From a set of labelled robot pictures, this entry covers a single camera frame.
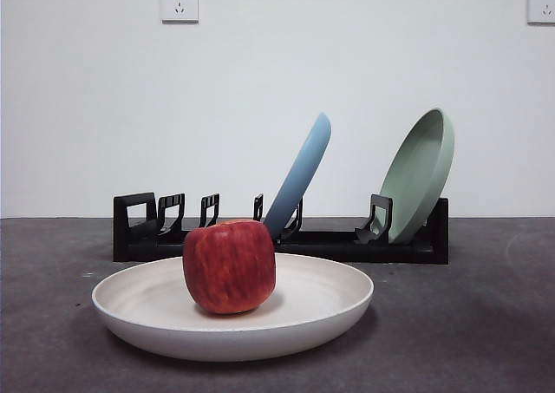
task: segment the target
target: light blue plate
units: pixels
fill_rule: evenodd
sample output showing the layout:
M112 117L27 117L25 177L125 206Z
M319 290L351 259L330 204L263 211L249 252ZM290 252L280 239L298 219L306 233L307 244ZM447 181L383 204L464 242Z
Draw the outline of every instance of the light blue plate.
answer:
M303 198L314 173L318 169L323 153L331 137L330 119L321 113L316 119L297 158L291 166L284 183L277 192L276 199L266 214L264 224L273 239L279 237L291 219L299 201Z

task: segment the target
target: dish rack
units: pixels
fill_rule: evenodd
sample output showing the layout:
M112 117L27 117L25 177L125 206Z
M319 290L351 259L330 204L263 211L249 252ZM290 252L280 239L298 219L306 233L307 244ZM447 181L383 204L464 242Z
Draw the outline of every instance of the dish rack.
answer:
M254 220L262 219L264 195L254 199ZM146 205L143 222L131 225L127 209ZM178 217L166 226L166 210L177 206ZM208 220L208 209L212 218ZM376 218L376 208L384 211L383 225ZM301 199L290 224L274 240L276 252L303 254L340 262L418 263L447 265L448 200L439 198L426 222L407 244L390 244L389 229L395 212L391 198L373 194L370 214L360 228L352 231L305 231L303 200ZM114 261L154 261L182 254L183 241L191 230L182 228L185 215L185 194L178 193L158 199L154 193L135 193L114 197ZM199 227L216 224L219 215L219 194L205 196L200 201Z

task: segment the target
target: wall socket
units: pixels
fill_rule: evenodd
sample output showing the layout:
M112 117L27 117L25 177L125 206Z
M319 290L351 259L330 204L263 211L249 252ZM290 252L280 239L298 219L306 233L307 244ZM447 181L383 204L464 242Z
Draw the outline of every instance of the wall socket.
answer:
M528 24L555 24L555 0L528 0Z
M163 23L198 23L199 0L160 0Z

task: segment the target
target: sage green plate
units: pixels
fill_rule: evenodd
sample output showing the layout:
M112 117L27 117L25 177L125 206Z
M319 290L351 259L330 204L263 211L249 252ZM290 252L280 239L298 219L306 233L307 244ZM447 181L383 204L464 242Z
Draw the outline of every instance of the sage green plate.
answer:
M381 196L393 200L389 243L408 243L424 224L441 196L454 153L451 121L438 108L416 122L395 155ZM383 224L384 212L376 211Z

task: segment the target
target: apple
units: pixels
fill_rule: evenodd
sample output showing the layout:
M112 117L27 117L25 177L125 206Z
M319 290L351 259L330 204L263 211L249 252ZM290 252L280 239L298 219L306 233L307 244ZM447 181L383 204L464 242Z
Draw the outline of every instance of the apple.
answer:
M276 286L270 232L253 219L195 228L185 237L183 273L194 301L212 313L238 313L262 304Z

